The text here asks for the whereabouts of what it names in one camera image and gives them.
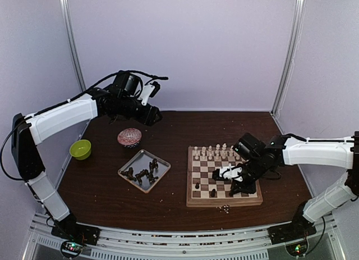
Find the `wooden chess board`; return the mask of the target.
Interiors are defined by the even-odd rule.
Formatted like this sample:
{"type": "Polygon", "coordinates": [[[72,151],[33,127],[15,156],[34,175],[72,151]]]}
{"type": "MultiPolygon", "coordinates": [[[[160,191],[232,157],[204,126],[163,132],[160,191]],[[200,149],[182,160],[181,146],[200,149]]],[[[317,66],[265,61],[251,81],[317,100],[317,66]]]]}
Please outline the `wooden chess board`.
{"type": "Polygon", "coordinates": [[[186,206],[190,208],[259,206],[259,182],[244,188],[239,175],[245,160],[225,144],[188,147],[186,206]]]}

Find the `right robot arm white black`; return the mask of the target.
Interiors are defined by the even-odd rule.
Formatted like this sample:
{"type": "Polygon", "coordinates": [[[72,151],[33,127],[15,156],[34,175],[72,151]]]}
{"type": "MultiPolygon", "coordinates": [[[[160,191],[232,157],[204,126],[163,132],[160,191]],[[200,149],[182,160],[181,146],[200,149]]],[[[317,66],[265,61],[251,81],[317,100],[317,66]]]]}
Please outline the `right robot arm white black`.
{"type": "Polygon", "coordinates": [[[234,145],[233,151],[246,162],[222,167],[219,175],[231,179],[236,187],[251,186],[266,172],[283,166],[333,166],[346,170],[333,185],[298,208],[287,228],[292,238],[300,238],[309,225],[323,215],[358,197],[357,133],[334,139],[276,135],[267,144],[246,133],[234,145]]]}

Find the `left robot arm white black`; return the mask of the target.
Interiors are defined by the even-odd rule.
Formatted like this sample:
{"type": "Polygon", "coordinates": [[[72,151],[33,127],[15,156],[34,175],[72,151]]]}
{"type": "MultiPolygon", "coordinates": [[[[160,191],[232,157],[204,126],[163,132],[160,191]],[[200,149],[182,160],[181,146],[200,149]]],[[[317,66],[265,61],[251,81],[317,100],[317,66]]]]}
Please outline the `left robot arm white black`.
{"type": "Polygon", "coordinates": [[[11,143],[11,154],[19,176],[14,177],[7,171],[4,174],[13,181],[25,183],[49,213],[55,227],[67,239],[77,239],[81,234],[77,219],[45,169],[45,142],[77,124],[102,116],[112,120],[123,117],[146,126],[156,124],[162,119],[162,114],[158,107],[149,103],[149,99],[160,90],[160,81],[167,80],[166,76],[138,70],[119,70],[63,102],[28,115],[16,114],[1,150],[11,143]]]}

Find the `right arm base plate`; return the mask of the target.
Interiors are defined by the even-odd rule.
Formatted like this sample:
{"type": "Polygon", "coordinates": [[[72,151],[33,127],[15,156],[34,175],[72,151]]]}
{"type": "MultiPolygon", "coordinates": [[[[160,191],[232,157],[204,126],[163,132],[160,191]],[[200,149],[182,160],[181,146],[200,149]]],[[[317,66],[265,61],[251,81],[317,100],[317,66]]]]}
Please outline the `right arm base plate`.
{"type": "Polygon", "coordinates": [[[304,239],[305,237],[316,233],[317,231],[314,226],[304,229],[300,226],[294,226],[291,223],[268,228],[268,234],[273,245],[287,243],[297,239],[304,239]]]}

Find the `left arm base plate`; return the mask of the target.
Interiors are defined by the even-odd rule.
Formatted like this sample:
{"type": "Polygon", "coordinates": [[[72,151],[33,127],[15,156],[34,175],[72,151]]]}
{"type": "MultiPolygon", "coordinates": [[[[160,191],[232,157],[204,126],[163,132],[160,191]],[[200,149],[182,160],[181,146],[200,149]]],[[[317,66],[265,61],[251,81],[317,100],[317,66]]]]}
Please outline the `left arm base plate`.
{"type": "Polygon", "coordinates": [[[65,240],[75,241],[81,245],[97,245],[100,229],[97,227],[76,224],[74,231],[65,232],[54,226],[51,230],[51,234],[65,240]]]}

